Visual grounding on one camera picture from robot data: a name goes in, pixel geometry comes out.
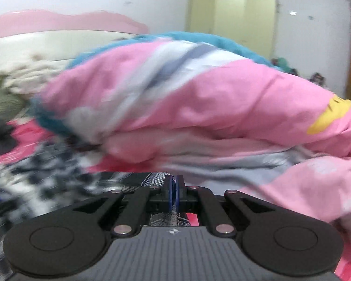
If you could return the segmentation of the cream white fleece blanket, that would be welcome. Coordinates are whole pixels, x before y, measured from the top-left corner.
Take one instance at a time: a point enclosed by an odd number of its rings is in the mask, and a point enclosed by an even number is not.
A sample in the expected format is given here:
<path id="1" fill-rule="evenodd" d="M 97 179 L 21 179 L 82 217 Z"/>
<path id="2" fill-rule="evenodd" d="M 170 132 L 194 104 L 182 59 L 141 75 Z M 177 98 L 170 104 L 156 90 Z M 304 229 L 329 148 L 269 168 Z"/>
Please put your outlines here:
<path id="1" fill-rule="evenodd" d="M 59 75 L 66 61 L 51 60 L 41 53 L 29 53 L 0 68 L 0 89 L 30 97 Z"/>

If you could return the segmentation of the pink floral bed blanket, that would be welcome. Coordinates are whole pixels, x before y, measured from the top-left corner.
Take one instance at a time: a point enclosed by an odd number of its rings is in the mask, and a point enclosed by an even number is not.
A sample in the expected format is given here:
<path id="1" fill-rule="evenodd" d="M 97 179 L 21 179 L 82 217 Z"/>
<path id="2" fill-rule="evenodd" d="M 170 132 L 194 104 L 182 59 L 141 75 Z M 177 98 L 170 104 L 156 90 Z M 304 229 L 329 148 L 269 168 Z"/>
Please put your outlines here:
<path id="1" fill-rule="evenodd" d="M 79 152 L 53 137 L 34 121 L 15 123 L 12 136 L 18 145 L 0 156 L 0 166 L 16 163 L 34 154 L 42 143 L 64 146 L 82 156 L 82 166 L 90 173 L 121 172 L 95 152 Z M 338 224 L 345 247 L 337 266 L 342 280 L 351 280 L 351 160 L 313 157 L 298 160 L 298 150 L 248 157 L 237 169 L 220 180 L 212 172 L 211 180 L 201 184 L 216 194 L 236 189 L 302 214 Z"/>

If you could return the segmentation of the dark grey garment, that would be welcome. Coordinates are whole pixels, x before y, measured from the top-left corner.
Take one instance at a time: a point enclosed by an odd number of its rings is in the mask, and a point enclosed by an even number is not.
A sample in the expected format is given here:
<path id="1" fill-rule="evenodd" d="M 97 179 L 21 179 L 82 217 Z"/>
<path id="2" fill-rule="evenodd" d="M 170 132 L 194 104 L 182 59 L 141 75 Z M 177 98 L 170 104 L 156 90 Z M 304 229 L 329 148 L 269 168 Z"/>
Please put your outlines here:
<path id="1" fill-rule="evenodd" d="M 0 156 L 17 147 L 18 141 L 12 136 L 14 127 L 0 119 Z"/>

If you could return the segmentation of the green patterned pillow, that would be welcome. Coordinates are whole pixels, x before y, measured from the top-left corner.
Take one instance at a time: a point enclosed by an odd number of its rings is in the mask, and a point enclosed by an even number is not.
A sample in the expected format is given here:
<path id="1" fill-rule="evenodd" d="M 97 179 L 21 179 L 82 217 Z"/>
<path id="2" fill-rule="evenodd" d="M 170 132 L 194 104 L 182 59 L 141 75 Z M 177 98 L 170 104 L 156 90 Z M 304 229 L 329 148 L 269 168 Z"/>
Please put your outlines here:
<path id="1" fill-rule="evenodd" d="M 27 108 L 27 101 L 4 88 L 4 79 L 5 75 L 0 75 L 0 120 L 9 122 Z"/>

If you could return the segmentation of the pink blue patterned duvet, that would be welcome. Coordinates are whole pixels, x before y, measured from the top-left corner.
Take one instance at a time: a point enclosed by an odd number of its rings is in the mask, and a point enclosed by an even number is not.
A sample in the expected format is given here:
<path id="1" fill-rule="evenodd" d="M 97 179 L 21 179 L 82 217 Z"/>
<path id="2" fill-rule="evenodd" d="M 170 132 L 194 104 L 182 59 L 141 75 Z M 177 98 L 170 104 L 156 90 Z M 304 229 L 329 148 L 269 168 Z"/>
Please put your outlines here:
<path id="1" fill-rule="evenodd" d="M 351 101 L 230 40 L 115 41 L 74 59 L 31 107 L 107 166 L 241 190 L 336 222 L 351 241 Z"/>

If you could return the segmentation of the pale yellow wardrobe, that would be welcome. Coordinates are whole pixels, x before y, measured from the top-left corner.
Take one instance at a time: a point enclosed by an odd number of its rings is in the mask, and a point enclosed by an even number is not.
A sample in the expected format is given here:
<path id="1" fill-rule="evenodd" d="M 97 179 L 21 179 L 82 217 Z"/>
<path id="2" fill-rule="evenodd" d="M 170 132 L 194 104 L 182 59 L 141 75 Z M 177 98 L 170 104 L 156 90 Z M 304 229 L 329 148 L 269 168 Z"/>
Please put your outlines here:
<path id="1" fill-rule="evenodd" d="M 188 32 L 215 34 L 270 59 L 278 0 L 189 0 Z"/>

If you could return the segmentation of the pink white bed headboard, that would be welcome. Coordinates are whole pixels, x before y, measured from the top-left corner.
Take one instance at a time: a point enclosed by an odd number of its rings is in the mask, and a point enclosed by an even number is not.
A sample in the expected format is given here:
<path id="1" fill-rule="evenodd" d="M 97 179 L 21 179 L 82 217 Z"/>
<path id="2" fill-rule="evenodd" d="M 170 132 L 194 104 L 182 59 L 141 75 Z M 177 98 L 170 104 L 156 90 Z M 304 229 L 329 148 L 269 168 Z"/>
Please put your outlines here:
<path id="1" fill-rule="evenodd" d="M 95 11 L 64 15 L 24 10 L 0 15 L 0 68 L 29 53 L 49 60 L 71 60 L 120 37 L 147 34 L 148 26 L 118 13 Z"/>

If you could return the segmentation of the black white plaid pants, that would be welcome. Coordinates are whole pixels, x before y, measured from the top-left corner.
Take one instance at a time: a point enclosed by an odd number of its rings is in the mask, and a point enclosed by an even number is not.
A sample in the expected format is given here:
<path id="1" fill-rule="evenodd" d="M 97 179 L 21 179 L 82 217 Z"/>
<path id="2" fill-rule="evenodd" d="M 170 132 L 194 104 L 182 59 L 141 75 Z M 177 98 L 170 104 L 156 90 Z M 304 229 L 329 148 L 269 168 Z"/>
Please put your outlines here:
<path id="1" fill-rule="evenodd" d="M 53 143 L 42 143 L 29 157 L 0 166 L 0 280 L 12 273 L 2 250 L 4 235 L 17 223 L 110 190 L 134 192 L 160 186 L 163 173 L 90 173 L 82 156 Z"/>

